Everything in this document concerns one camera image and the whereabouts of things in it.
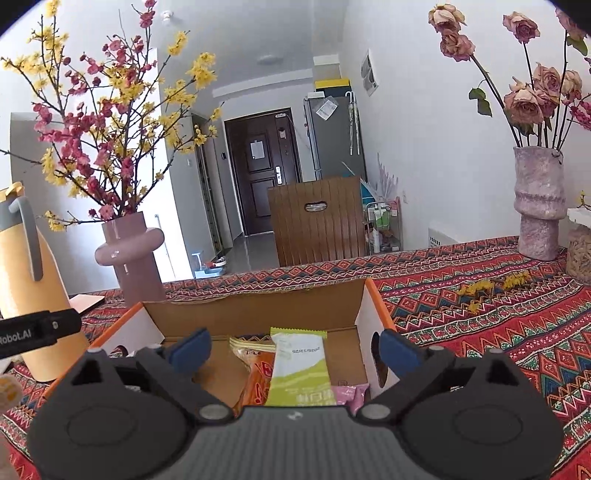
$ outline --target pink rose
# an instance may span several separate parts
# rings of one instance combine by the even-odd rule
[[[540,36],[538,25],[524,14],[513,12],[511,15],[503,15],[503,25],[521,43],[528,43],[532,38]]]
[[[567,98],[569,102],[573,102],[575,99],[581,100],[583,90],[583,81],[581,75],[574,70],[567,70],[564,74],[564,81],[562,84],[562,94]]]
[[[455,61],[470,60],[476,50],[474,44],[465,35],[452,30],[444,30],[441,34],[441,53]]]
[[[566,30],[566,33],[568,33],[573,40],[581,41],[587,36],[587,33],[581,30],[577,24],[573,22],[570,17],[560,8],[556,9],[556,16],[558,17],[560,25],[563,26],[563,28]]]
[[[459,32],[462,28],[460,24],[466,25],[465,20],[464,14],[450,4],[438,5],[429,12],[429,23],[437,32]]]
[[[535,97],[538,100],[540,110],[542,110],[542,115],[544,115],[544,118],[551,118],[552,115],[554,115],[556,107],[558,107],[558,102],[555,102],[554,99],[550,95],[548,95],[546,90],[536,89],[534,93]]]
[[[530,86],[520,82],[515,77],[516,85],[510,85],[511,93],[505,95],[504,101],[511,115],[511,121],[516,124],[540,124],[544,115],[538,99]]]
[[[560,73],[554,67],[544,67],[540,62],[534,70],[534,88],[545,90],[556,103],[560,99]]]

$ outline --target yellow thermos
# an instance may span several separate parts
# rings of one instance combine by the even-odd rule
[[[21,183],[0,191],[0,312],[5,319],[70,307],[70,300]],[[38,382],[61,377],[88,348],[82,332],[22,355]]]

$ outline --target ceiling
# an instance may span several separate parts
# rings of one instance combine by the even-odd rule
[[[190,65],[202,51],[217,55],[215,87],[293,70],[311,69],[314,55],[338,52],[348,0],[159,0],[155,22],[158,47],[178,30],[190,30],[189,44],[171,64]],[[260,65],[265,55],[282,58]]]

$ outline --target floor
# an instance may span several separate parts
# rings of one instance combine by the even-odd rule
[[[279,267],[273,233],[239,236],[226,254],[227,272],[241,273]]]

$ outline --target screw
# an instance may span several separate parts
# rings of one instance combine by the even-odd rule
[[[230,410],[225,405],[219,403],[212,403],[200,408],[199,415],[206,420],[223,420],[230,415]]]
[[[383,420],[390,415],[390,409],[386,405],[370,403],[361,409],[361,415],[368,420]]]

